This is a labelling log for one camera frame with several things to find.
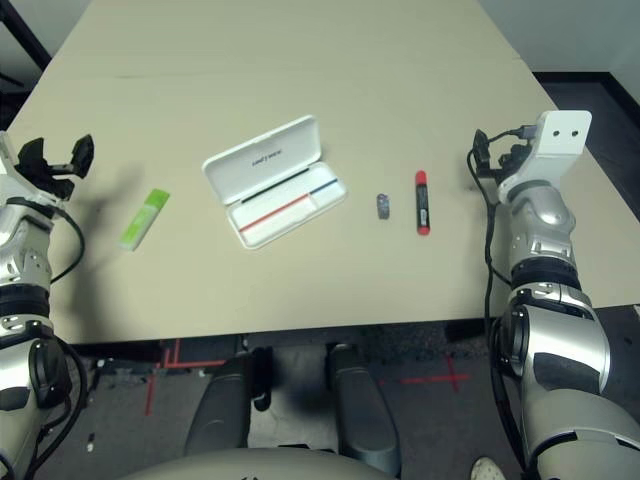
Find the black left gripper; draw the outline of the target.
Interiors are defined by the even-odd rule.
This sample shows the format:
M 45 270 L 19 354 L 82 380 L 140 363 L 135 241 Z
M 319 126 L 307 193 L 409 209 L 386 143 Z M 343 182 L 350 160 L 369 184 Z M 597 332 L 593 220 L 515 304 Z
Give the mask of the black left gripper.
M 94 141 L 90 134 L 78 139 L 70 163 L 49 165 L 44 158 L 44 139 L 25 143 L 18 154 L 18 170 L 30 173 L 31 182 L 60 200 L 69 200 L 75 185 L 69 176 L 86 176 L 94 160 Z

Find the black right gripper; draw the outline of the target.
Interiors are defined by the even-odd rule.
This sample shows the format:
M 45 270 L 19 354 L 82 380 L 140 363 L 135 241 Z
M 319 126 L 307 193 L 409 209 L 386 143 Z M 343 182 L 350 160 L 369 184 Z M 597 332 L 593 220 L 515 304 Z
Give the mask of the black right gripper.
M 493 175 L 489 151 L 490 140 L 480 129 L 474 133 L 472 144 L 472 157 L 475 161 L 477 175 Z M 502 175 L 515 174 L 528 157 L 528 145 L 513 144 L 510 152 L 503 154 L 498 162 Z

